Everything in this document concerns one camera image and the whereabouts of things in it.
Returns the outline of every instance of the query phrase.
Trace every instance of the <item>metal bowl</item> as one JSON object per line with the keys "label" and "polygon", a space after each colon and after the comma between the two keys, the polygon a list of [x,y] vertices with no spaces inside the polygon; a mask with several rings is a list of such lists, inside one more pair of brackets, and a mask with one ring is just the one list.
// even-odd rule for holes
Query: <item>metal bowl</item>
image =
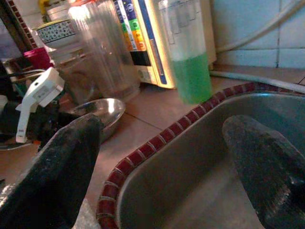
{"label": "metal bowl", "polygon": [[68,113],[74,115],[86,115],[93,113],[101,119],[105,125],[102,129],[101,143],[109,138],[119,124],[119,119],[125,112],[125,103],[118,99],[98,99],[91,102],[79,105]]}

